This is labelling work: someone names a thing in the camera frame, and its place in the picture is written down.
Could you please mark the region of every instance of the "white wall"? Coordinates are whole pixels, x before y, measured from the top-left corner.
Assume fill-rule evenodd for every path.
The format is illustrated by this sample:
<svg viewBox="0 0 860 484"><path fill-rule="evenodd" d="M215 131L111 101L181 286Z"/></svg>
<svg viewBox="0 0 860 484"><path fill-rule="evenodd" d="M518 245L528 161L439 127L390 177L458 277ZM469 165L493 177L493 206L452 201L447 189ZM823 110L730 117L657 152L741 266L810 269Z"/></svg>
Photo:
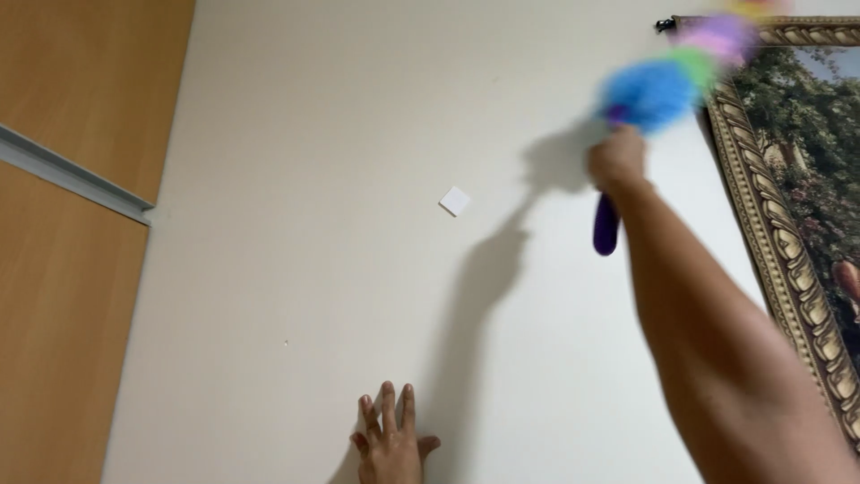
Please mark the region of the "white wall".
<svg viewBox="0 0 860 484"><path fill-rule="evenodd" d="M354 481L391 379L431 482L696 482L575 122L703 5L199 0L103 481ZM651 161L761 301L695 120Z"/></svg>

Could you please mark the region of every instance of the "hand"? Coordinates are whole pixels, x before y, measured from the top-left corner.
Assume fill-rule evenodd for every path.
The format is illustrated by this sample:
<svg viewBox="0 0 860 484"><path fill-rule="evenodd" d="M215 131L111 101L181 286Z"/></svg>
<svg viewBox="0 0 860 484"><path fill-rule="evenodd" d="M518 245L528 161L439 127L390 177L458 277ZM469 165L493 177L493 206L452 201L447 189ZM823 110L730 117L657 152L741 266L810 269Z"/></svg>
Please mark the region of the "hand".
<svg viewBox="0 0 860 484"><path fill-rule="evenodd" d="M415 391L412 385L403 387L403 416L397 430L394 416L394 385L382 384L382 428L377 422L376 409L370 395L359 399L365 417L367 435L355 432L350 440L361 453L359 481L361 484L421 484L424 481L424 460L441 445L438 437L415 437Z"/></svg>
<svg viewBox="0 0 860 484"><path fill-rule="evenodd" d="M645 140L639 129L618 125L602 143L592 146L588 151L588 172L603 191L645 182Z"/></svg>

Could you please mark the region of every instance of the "purple handle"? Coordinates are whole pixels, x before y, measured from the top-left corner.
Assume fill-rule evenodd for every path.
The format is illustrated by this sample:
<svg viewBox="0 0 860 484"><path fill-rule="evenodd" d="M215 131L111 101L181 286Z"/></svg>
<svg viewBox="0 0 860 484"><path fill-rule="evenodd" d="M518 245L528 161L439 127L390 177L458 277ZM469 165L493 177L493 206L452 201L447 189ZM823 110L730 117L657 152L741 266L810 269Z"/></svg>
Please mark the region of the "purple handle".
<svg viewBox="0 0 860 484"><path fill-rule="evenodd" d="M612 200L605 193L600 195L597 217L594 219L594 250L601 256L608 256L618 244L618 213Z"/></svg>
<svg viewBox="0 0 860 484"><path fill-rule="evenodd" d="M627 108L615 105L606 110L606 118L610 126L622 122L627 115ZM608 256L618 245L618 212L612 206L612 200L605 193L600 194L597 205L597 215L594 217L594 250L601 256Z"/></svg>

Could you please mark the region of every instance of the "wooden cabinet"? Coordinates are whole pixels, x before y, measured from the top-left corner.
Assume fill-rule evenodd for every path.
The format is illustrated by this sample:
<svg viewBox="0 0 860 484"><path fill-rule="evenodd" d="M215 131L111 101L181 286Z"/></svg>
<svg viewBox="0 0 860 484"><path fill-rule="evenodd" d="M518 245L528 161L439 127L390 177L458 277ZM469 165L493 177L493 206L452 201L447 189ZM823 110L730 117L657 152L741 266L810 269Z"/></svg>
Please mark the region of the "wooden cabinet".
<svg viewBox="0 0 860 484"><path fill-rule="evenodd" d="M0 482L99 482L148 228L0 162Z"/></svg>
<svg viewBox="0 0 860 484"><path fill-rule="evenodd" d="M0 123L155 202L194 0L0 0Z"/></svg>

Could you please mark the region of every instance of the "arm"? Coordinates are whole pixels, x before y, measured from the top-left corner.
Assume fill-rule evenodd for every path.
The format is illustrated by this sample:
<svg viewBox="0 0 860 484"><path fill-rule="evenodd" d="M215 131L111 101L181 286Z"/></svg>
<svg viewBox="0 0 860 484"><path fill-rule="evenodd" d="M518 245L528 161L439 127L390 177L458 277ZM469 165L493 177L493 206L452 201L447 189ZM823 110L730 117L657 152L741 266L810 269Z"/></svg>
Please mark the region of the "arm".
<svg viewBox="0 0 860 484"><path fill-rule="evenodd" d="M622 126L589 156L630 243L636 306L666 403L709 484L848 484L860 471L806 369L643 177Z"/></svg>

